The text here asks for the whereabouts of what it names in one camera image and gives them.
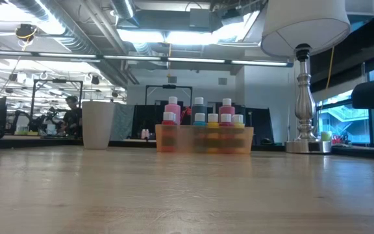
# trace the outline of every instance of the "green object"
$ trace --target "green object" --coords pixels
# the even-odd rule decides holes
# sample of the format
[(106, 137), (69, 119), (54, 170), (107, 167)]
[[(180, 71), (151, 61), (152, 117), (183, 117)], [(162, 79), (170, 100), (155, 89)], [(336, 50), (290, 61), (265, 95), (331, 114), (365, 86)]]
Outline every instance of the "green object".
[(332, 132), (331, 131), (324, 131), (321, 132), (321, 140), (322, 141), (331, 141)]

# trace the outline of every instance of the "plastic bin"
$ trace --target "plastic bin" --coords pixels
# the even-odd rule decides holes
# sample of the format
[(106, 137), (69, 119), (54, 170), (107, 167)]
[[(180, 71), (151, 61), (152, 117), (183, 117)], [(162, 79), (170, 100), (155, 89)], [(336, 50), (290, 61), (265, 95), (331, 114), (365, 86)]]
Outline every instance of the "plastic bin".
[(249, 154), (253, 127), (155, 125), (157, 152)]

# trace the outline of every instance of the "paint bottle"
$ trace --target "paint bottle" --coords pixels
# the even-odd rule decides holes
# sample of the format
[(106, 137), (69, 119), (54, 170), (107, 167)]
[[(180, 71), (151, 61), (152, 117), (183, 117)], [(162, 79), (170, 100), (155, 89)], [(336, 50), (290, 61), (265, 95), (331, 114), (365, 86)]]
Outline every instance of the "paint bottle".
[(205, 114), (205, 122), (206, 122), (207, 107), (205, 106), (205, 99), (202, 97), (194, 98), (194, 105), (192, 107), (192, 124), (194, 124), (195, 122), (195, 114), (197, 113)]
[(219, 142), (219, 115), (208, 114), (207, 115), (207, 136), (206, 136), (206, 147), (207, 153), (218, 153), (220, 142)]
[(164, 112), (162, 117), (162, 125), (176, 125), (175, 114), (172, 112)]
[(194, 126), (206, 126), (206, 114), (205, 113), (195, 113), (194, 115)]
[(230, 114), (231, 116), (234, 115), (234, 107), (232, 107), (232, 99), (230, 98), (223, 98), (223, 106), (219, 108), (219, 122), (221, 122), (221, 115), (222, 114)]
[(174, 152), (177, 148), (177, 124), (175, 123), (175, 114), (164, 112), (161, 126), (161, 151)]
[(221, 114), (220, 115), (220, 127), (233, 127), (232, 115), (231, 114)]
[(208, 114), (207, 120), (208, 120), (207, 127), (219, 128), (219, 115), (218, 114)]
[(233, 126), (235, 128), (241, 128), (241, 129), (245, 128), (245, 124), (243, 123), (243, 115), (241, 114), (233, 115), (232, 121), (233, 121)]
[(145, 130), (145, 129), (142, 129), (142, 131), (141, 131), (141, 139), (143, 140), (143, 139), (145, 139), (145, 135), (147, 134), (147, 130)]
[(234, 153), (243, 153), (243, 148), (247, 139), (245, 134), (245, 124), (243, 123), (243, 115), (235, 114), (232, 117), (232, 121), (234, 126), (234, 137), (230, 140), (230, 143), (232, 143), (231, 150), (233, 150)]
[(172, 112), (175, 114), (175, 123), (180, 125), (181, 107), (177, 105), (177, 97), (169, 97), (168, 105), (165, 106), (165, 112)]
[(194, 152), (196, 153), (206, 153), (206, 114), (205, 113), (195, 113), (193, 125), (193, 145)]

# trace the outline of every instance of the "wooden table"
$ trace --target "wooden table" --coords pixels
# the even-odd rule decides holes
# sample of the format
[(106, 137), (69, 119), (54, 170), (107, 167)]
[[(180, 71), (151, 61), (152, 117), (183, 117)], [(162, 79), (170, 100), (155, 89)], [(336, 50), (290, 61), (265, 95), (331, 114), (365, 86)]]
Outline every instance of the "wooden table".
[(0, 233), (374, 234), (374, 161), (0, 150)]

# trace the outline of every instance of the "white vase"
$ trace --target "white vase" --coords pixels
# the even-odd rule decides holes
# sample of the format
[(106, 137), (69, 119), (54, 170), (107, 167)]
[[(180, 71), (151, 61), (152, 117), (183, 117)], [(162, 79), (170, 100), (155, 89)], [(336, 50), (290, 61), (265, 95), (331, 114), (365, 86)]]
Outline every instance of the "white vase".
[(110, 139), (115, 104), (85, 101), (82, 104), (83, 144), (88, 150), (105, 150)]

